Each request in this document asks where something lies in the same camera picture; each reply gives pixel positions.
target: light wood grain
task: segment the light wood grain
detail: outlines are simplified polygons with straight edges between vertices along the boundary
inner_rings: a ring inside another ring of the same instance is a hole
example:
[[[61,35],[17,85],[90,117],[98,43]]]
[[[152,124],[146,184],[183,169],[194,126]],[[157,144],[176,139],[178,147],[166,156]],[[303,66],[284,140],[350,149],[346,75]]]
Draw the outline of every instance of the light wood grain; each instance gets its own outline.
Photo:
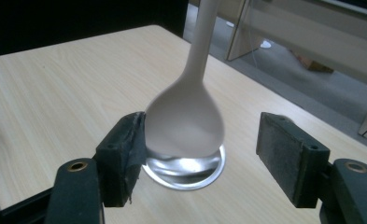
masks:
[[[0,206],[53,185],[63,163],[91,157],[124,115],[143,111],[182,72],[190,45],[158,26],[0,57]],[[283,114],[332,150],[367,163],[367,147],[209,57],[205,85],[226,126],[227,163],[211,186],[166,189],[142,172],[133,203],[106,223],[319,223],[295,209],[255,153],[262,111]]]

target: table surface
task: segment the table surface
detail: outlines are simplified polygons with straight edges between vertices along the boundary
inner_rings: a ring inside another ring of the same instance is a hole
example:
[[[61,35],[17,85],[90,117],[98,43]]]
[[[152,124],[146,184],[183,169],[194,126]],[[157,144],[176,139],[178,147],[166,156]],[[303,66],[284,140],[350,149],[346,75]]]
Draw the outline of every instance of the table surface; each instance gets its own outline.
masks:
[[[52,187],[63,163],[91,158],[121,117],[181,74],[189,48],[148,26],[1,56],[0,207]],[[225,122],[222,175],[182,192],[141,172],[133,203],[105,209],[106,223],[319,223],[318,209],[294,208],[256,155],[262,111],[293,119],[332,150],[330,161],[367,163],[367,147],[213,57],[205,85]]]

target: cardboard box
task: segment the cardboard box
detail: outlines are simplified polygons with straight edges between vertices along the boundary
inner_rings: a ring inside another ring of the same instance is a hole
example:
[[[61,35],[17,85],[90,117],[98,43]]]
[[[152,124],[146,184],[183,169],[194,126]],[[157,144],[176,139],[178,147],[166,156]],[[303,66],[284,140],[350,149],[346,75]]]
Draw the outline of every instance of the cardboard box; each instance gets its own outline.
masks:
[[[332,73],[334,70],[330,67],[323,65],[321,63],[315,62],[309,58],[306,58],[298,53],[292,51],[293,55],[299,60],[299,62],[309,71]]]

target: floor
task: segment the floor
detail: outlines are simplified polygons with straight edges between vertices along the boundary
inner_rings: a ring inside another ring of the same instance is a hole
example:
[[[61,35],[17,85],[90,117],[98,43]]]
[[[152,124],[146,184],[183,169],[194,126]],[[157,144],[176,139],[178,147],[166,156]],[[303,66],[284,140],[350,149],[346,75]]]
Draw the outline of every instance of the floor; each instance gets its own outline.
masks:
[[[198,8],[189,5],[184,38],[190,42]],[[292,53],[272,40],[269,49],[228,62],[224,59],[233,28],[217,18],[210,54],[261,83],[334,128],[367,146],[358,134],[367,115],[367,85],[347,75],[306,70]]]

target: metal ring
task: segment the metal ring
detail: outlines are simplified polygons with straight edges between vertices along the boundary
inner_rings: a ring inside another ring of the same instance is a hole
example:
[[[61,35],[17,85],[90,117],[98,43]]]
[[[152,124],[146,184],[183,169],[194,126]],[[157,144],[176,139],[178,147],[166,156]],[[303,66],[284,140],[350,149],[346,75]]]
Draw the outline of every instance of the metal ring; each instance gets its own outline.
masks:
[[[361,173],[361,174],[367,173],[367,168],[365,166],[363,166],[360,163],[354,162],[354,161],[347,161],[346,168],[348,170],[351,170],[357,173]]]
[[[81,171],[84,170],[85,168],[87,168],[88,163],[85,161],[77,161],[71,165],[69,165],[69,167],[67,168],[67,171],[69,172],[77,172],[77,171]]]

